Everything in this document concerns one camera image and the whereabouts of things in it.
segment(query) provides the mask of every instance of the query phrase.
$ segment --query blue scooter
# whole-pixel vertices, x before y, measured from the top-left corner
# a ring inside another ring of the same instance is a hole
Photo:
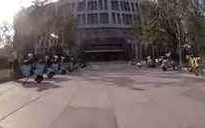
[[[21,71],[26,77],[26,81],[24,83],[26,83],[31,77],[34,78],[37,83],[41,83],[44,79],[44,67],[44,63],[38,62],[36,65],[33,65],[28,60],[24,60],[24,63],[21,66]]]
[[[45,57],[44,74],[46,74],[48,78],[53,78],[56,74],[55,70],[52,68],[52,63],[51,63],[49,56]]]
[[[66,73],[64,65],[61,65],[61,63],[58,60],[58,56],[54,56],[54,60],[51,64],[51,67],[55,71],[56,74]]]

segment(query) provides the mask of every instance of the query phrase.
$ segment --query wheel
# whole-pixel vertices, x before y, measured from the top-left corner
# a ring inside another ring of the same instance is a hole
[[[61,73],[62,75],[65,75],[66,74],[66,71],[65,70],[62,70],[62,73]]]
[[[163,66],[163,67],[162,67],[162,70],[163,70],[164,72],[166,72],[166,71],[167,71],[167,68],[166,68],[165,66]]]
[[[189,66],[189,64],[187,64],[187,70],[189,71],[189,72],[192,72],[192,67],[191,66]]]
[[[198,76],[198,68],[195,68],[195,75]]]
[[[55,76],[55,73],[54,73],[54,72],[50,72],[49,75],[48,75],[48,78],[51,79],[51,78],[53,78],[54,76]]]
[[[41,81],[42,81],[43,79],[44,79],[44,78],[43,78],[42,75],[38,75],[38,76],[36,77],[35,81],[36,81],[37,83],[41,83]]]

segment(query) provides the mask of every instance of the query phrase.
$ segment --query ground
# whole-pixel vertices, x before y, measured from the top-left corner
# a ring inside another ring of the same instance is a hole
[[[0,128],[205,128],[205,77],[93,63],[0,84]]]

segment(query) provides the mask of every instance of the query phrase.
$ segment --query window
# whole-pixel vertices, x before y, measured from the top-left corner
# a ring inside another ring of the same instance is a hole
[[[97,1],[89,1],[88,10],[97,10]]]
[[[100,13],[100,23],[102,24],[109,23],[108,13]]]
[[[131,3],[131,7],[132,7],[132,11],[134,12],[135,11],[134,3]]]
[[[77,15],[77,23],[78,23],[78,24],[81,24],[81,18],[80,18],[80,17],[81,17],[81,15],[78,14],[78,15]]]
[[[85,11],[86,10],[86,3],[84,2],[78,2],[77,11]]]
[[[111,1],[111,9],[112,10],[119,10],[119,4],[117,0],[112,0]]]
[[[122,14],[122,21],[123,21],[124,24],[127,23],[127,21],[126,21],[126,15],[125,15],[125,14]]]
[[[97,24],[98,23],[98,14],[96,14],[96,13],[88,14],[87,20],[88,20],[88,24]]]
[[[105,9],[105,10],[108,9],[107,0],[104,0],[104,9]]]
[[[119,13],[117,13],[117,20],[118,20],[118,24],[121,24],[121,17]]]
[[[136,8],[136,11],[138,12],[138,11],[139,11],[139,5],[138,5],[138,3],[135,3],[135,8]]]
[[[86,14],[82,14],[82,24],[86,24]]]
[[[103,2],[102,2],[102,0],[99,0],[99,9],[103,10]]]
[[[129,2],[126,2],[126,11],[130,11],[130,5],[129,5]]]
[[[123,2],[123,1],[121,1],[121,3],[120,3],[120,4],[121,4],[121,10],[122,10],[122,11],[124,11],[124,10],[125,10],[125,4],[124,4],[124,2]]]
[[[126,15],[126,24],[132,24],[132,15]]]
[[[112,13],[112,21],[114,24],[116,24],[116,15],[115,13]]]

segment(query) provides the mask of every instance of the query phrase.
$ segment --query sky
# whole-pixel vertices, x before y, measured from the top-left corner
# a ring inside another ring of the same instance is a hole
[[[13,16],[21,7],[27,7],[32,0],[0,0],[0,24],[6,20],[13,22]]]

